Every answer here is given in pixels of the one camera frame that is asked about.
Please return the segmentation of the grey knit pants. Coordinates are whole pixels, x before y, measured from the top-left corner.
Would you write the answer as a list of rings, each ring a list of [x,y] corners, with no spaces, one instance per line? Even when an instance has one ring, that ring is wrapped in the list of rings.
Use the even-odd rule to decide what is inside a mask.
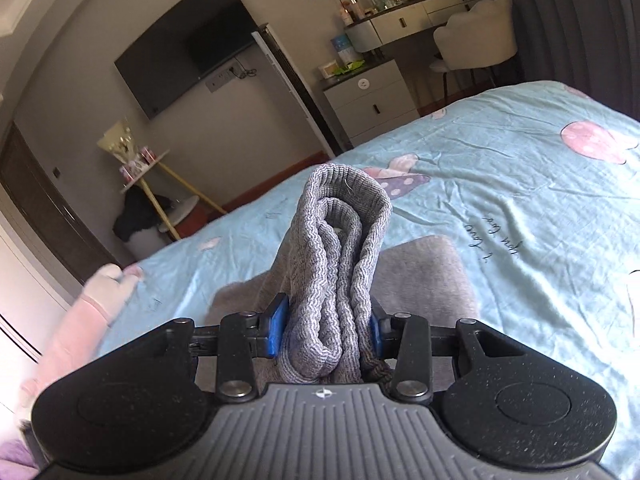
[[[279,292],[290,300],[282,349],[258,359],[258,386],[390,382],[370,330],[371,302],[452,327],[478,307],[463,264],[446,236],[383,248],[392,202],[362,170],[318,167],[307,180],[271,268],[216,293],[209,319],[262,312]]]

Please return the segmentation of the black clothing pile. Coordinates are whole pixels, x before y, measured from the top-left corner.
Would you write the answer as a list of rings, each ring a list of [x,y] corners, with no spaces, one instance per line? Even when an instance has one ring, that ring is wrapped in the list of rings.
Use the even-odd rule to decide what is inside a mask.
[[[113,232],[122,242],[128,243],[137,232],[156,228],[161,223],[149,197],[140,186],[133,186],[125,193],[124,208],[113,224]]]

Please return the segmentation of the yellow-legged side shelf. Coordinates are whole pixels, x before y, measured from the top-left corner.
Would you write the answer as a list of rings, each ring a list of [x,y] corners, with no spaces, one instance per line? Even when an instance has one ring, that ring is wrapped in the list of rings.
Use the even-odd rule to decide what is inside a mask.
[[[122,194],[140,188],[160,218],[160,232],[171,240],[182,240],[205,226],[209,214],[224,216],[228,210],[172,168],[170,154],[169,150],[154,153],[145,146],[122,164]]]

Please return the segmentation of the light blue printed bed sheet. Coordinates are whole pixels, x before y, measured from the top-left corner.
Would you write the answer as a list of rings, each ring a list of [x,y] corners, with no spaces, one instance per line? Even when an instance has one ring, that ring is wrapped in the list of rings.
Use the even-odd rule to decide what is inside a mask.
[[[271,268],[317,167],[142,261],[92,367],[105,437],[170,424],[178,434],[106,472],[637,478],[638,124],[565,84],[530,82],[454,103],[331,164],[382,185],[392,202],[383,248],[446,236],[463,264],[478,315],[429,322],[432,402],[398,402],[380,382],[217,396],[216,293]]]

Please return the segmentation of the white standing panel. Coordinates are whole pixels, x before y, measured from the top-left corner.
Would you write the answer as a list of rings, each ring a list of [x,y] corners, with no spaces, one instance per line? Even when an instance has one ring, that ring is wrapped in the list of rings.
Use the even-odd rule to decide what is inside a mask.
[[[331,127],[326,114],[322,112],[314,98],[309,84],[288,55],[274,28],[268,23],[259,25],[252,36],[303,113],[311,132],[329,158],[335,158],[351,150],[352,144]]]

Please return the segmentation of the flower bouquet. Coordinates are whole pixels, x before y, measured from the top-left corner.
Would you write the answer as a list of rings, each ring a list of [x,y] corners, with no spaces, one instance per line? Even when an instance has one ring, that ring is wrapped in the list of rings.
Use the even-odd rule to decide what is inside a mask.
[[[139,150],[126,119],[121,119],[112,125],[96,144],[120,162],[119,171],[127,183],[137,177],[140,172]]]

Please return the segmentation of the white drawer cabinet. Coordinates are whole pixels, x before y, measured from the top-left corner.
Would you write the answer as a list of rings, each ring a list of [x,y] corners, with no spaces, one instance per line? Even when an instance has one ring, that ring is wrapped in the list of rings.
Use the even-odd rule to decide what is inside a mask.
[[[420,118],[395,60],[363,66],[355,75],[337,78],[323,93],[352,146]]]

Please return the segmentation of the dark wooden door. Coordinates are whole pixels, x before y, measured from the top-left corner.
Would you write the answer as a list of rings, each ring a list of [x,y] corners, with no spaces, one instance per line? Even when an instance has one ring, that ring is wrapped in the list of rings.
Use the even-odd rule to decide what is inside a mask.
[[[29,226],[81,283],[116,258],[68,206],[37,162],[17,126],[1,150],[1,184]]]

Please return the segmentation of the grey vanity desk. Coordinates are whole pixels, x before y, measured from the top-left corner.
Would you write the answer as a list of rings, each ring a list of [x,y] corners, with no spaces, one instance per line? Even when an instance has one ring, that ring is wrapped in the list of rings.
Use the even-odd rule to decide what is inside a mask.
[[[480,0],[410,0],[349,25],[345,34],[357,52],[366,53],[399,39],[446,24]]]

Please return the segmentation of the white shell-back chair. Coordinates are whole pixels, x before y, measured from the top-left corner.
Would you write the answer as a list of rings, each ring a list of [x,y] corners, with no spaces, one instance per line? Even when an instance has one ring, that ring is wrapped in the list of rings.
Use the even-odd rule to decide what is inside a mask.
[[[496,88],[494,67],[518,54],[513,26],[513,0],[480,0],[468,12],[452,14],[444,26],[436,28],[433,38],[438,57],[430,69],[442,75],[444,102],[448,103],[449,73],[467,70],[488,73]]]

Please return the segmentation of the grey curtain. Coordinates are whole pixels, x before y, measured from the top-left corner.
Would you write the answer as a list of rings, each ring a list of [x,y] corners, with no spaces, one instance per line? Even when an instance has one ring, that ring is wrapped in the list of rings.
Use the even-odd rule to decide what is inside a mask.
[[[524,77],[639,117],[639,0],[513,0]]]

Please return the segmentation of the wall power socket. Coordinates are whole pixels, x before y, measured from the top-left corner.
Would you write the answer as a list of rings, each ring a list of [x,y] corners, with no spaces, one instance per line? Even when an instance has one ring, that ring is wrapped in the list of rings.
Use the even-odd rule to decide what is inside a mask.
[[[215,92],[222,88],[225,84],[235,80],[239,76],[239,65],[230,63],[227,66],[215,70],[205,81],[206,88],[210,92]]]

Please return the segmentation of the black wall television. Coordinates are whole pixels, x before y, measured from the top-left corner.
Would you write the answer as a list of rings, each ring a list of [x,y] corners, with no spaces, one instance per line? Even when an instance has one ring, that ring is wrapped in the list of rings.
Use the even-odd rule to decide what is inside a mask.
[[[115,61],[142,112],[153,119],[254,42],[242,0],[180,0]]]

